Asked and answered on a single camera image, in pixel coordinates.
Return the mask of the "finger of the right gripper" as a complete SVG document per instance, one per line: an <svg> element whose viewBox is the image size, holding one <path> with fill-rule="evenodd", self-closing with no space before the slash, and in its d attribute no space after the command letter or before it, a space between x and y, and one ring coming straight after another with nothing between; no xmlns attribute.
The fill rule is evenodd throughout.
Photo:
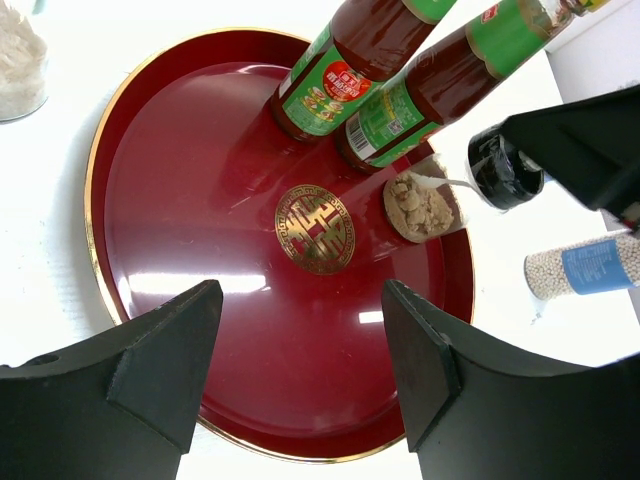
<svg viewBox="0 0 640 480"><path fill-rule="evenodd" d="M590 210L639 218L639 86L508 117L500 134Z"/></svg>

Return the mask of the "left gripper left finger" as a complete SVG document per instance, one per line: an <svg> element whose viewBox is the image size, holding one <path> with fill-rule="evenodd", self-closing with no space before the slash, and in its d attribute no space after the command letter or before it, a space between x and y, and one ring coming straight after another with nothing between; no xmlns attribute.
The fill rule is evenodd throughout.
<svg viewBox="0 0 640 480"><path fill-rule="evenodd" d="M222 304L219 282L203 281L84 341L2 366L2 478L175 478Z"/></svg>

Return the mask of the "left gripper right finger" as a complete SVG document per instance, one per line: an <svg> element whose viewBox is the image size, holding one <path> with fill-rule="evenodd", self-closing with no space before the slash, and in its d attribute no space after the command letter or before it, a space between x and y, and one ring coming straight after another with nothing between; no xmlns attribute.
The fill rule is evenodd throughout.
<svg viewBox="0 0 640 480"><path fill-rule="evenodd" d="M409 450L426 479L635 479L639 358L587 367L538 355L397 280L384 327Z"/></svg>

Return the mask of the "silver cap blue label jar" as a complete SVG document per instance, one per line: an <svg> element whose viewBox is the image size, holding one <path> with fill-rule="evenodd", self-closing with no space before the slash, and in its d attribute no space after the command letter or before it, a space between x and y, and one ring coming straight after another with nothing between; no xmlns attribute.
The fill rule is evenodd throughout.
<svg viewBox="0 0 640 480"><path fill-rule="evenodd" d="M639 286L639 239L620 230L527 256L524 276L540 300Z"/></svg>

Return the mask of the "brown spice jar black cap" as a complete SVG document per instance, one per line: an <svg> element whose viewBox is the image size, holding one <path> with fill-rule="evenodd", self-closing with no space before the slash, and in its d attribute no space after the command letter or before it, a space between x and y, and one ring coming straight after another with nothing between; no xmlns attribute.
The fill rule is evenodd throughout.
<svg viewBox="0 0 640 480"><path fill-rule="evenodd" d="M472 136L465 149L433 153L397 174L384 187L383 204L398 234L424 243L506 214L544 184L541 167L495 125Z"/></svg>

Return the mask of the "red sauce bottle yellow cap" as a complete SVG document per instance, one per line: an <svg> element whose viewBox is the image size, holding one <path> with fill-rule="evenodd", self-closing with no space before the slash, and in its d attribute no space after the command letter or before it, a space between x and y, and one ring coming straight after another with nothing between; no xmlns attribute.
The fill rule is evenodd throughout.
<svg viewBox="0 0 640 480"><path fill-rule="evenodd" d="M330 135L398 73L452 1L345 1L271 97L271 112L292 138Z"/></svg>

